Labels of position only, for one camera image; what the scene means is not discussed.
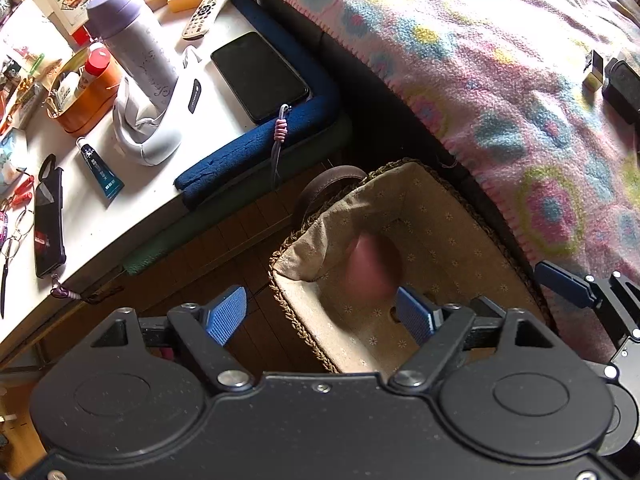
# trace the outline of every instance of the red bottle cap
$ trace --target red bottle cap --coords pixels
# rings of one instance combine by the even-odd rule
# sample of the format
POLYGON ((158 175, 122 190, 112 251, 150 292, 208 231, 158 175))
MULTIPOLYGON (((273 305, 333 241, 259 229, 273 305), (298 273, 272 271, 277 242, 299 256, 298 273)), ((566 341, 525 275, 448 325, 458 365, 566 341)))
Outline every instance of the red bottle cap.
POLYGON ((98 47, 89 54, 84 69, 88 74, 98 77, 109 66, 110 61, 110 52, 104 47, 98 47))

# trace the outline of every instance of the smartphone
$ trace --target smartphone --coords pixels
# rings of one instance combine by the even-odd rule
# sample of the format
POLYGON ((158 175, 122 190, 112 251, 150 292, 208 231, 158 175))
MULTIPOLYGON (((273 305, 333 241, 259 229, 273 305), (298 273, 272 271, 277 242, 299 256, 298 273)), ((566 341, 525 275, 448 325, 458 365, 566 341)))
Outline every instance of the smartphone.
POLYGON ((211 54, 211 60, 255 124, 278 115, 280 106, 307 98, 300 76, 257 32, 249 32, 211 54))
POLYGON ((39 278, 66 261, 62 241, 62 168, 55 165, 55 156, 49 155, 40 168, 40 183, 35 191, 33 243, 39 278))

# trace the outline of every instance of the colorful fleece blanket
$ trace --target colorful fleece blanket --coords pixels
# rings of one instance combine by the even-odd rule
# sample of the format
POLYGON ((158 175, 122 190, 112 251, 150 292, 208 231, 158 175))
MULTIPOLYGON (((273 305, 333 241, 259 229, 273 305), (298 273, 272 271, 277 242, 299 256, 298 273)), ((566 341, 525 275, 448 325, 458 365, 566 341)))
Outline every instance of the colorful fleece blanket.
MULTIPOLYGON (((638 69, 631 0, 285 0, 411 107, 497 204, 533 264, 640 282, 634 130, 582 87, 585 56, 638 69)), ((550 301, 585 358, 612 347, 593 313, 550 301)))

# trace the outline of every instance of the purple bottle cap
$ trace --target purple bottle cap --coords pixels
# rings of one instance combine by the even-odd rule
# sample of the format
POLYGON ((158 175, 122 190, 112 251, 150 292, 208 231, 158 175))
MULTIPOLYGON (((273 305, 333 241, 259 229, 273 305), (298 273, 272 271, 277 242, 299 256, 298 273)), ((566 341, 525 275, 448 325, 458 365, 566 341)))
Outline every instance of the purple bottle cap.
POLYGON ((144 0, 89 0, 86 28, 93 38, 109 39, 128 27, 139 15, 144 0))

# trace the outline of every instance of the blue tube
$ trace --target blue tube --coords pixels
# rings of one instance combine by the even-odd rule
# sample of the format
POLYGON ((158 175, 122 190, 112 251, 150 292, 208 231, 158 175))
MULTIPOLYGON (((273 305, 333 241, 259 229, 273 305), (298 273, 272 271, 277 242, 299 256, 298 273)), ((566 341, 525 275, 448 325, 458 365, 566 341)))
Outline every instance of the blue tube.
POLYGON ((113 171, 102 160, 100 155, 86 142, 84 137, 76 140, 76 145, 82 153, 82 158, 94 174, 95 179, 100 184, 100 188, 108 200, 114 198, 124 187, 122 181, 115 176, 113 171))

